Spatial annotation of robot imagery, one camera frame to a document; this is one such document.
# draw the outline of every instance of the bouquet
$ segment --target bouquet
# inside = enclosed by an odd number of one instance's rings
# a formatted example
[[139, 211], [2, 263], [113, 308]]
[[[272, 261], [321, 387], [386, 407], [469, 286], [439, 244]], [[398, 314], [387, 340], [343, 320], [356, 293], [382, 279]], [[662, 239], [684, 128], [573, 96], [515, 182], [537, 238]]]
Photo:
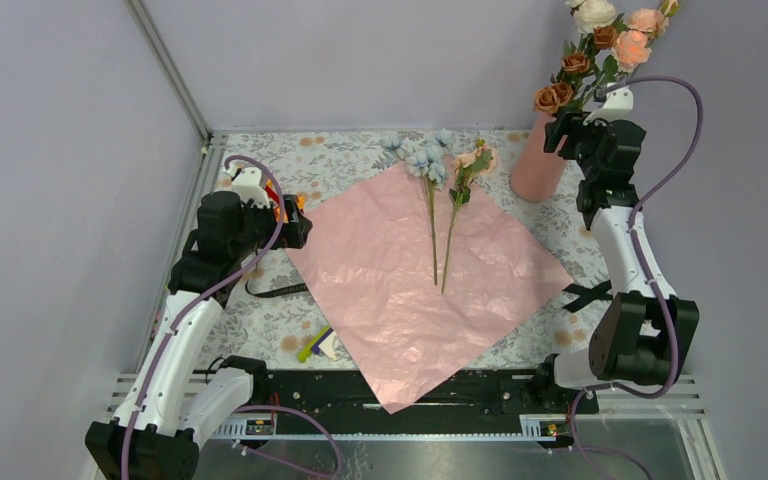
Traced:
[[[608, 0], [566, 0], [579, 35], [564, 41], [561, 69], [551, 85], [534, 94], [534, 109], [556, 114], [562, 107], [582, 110], [597, 88], [621, 81], [649, 60], [652, 44], [664, 34], [679, 0], [661, 0], [657, 9], [643, 8], [623, 19]], [[608, 52], [601, 62], [598, 56]]]
[[487, 173], [496, 166], [499, 153], [495, 148], [485, 145], [483, 139], [475, 142], [476, 149], [472, 153], [465, 153], [455, 157], [455, 185], [449, 190], [452, 199], [452, 218], [449, 221], [449, 236], [446, 239], [446, 263], [443, 266], [443, 287], [441, 293], [446, 293], [446, 278], [449, 274], [449, 257], [452, 246], [452, 230], [455, 228], [455, 219], [461, 207], [469, 203], [470, 188], [476, 177], [481, 173]]

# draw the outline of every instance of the flower stem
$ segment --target flower stem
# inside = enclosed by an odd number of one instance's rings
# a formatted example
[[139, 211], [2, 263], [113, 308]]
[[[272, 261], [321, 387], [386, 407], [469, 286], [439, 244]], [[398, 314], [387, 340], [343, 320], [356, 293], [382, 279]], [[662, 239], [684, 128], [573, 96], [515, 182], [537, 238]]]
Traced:
[[437, 285], [437, 230], [434, 228], [434, 193], [436, 185], [428, 180], [428, 205], [431, 216], [431, 250], [434, 255], [434, 285]]
[[443, 265], [443, 288], [440, 293], [446, 293], [446, 278], [449, 276], [449, 253], [452, 251], [452, 229], [455, 228], [455, 217], [461, 208], [461, 194], [458, 193], [455, 198], [455, 204], [452, 206], [452, 219], [449, 221], [449, 238], [446, 239], [446, 263]]

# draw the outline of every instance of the gray wall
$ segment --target gray wall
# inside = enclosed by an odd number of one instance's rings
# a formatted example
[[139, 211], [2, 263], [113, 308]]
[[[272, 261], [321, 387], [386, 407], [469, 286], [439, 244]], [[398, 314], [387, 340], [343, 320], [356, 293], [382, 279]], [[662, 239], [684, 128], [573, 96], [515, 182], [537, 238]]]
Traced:
[[214, 128], [524, 126], [571, 29], [546, 0], [148, 0]]
[[77, 479], [199, 142], [122, 1], [0, 1], [0, 479]]
[[[730, 480], [768, 478], [768, 2], [688, 0], [642, 73], [684, 77], [707, 120], [696, 156], [646, 208], [658, 261], [702, 320], [689, 368]], [[649, 130], [637, 184], [679, 160], [695, 111], [680, 87], [635, 88]]]

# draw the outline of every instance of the yellow marker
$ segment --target yellow marker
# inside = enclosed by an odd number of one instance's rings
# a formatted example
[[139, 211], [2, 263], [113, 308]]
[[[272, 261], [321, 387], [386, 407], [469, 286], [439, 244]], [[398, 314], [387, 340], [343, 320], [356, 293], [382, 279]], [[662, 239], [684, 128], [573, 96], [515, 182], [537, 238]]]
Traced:
[[320, 338], [322, 338], [326, 333], [328, 333], [328, 330], [331, 327], [324, 327], [322, 330], [319, 331], [319, 333], [316, 334], [315, 337], [311, 341], [305, 345], [305, 348], [301, 349], [296, 355], [296, 358], [299, 359], [300, 362], [305, 363], [307, 362], [307, 359], [310, 358], [311, 355], [313, 355], [313, 346], [316, 345], [316, 342], [319, 341]]

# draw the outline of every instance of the pink vase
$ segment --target pink vase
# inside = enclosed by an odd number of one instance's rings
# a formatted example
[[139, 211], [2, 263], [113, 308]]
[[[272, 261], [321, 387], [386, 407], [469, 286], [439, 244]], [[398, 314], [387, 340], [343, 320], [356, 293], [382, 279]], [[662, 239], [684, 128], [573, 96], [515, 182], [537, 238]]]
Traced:
[[555, 121], [551, 115], [541, 113], [525, 141], [525, 147], [511, 172], [511, 188], [514, 193], [529, 202], [548, 200], [558, 188], [566, 161], [555, 153], [543, 151], [546, 141], [546, 124]]

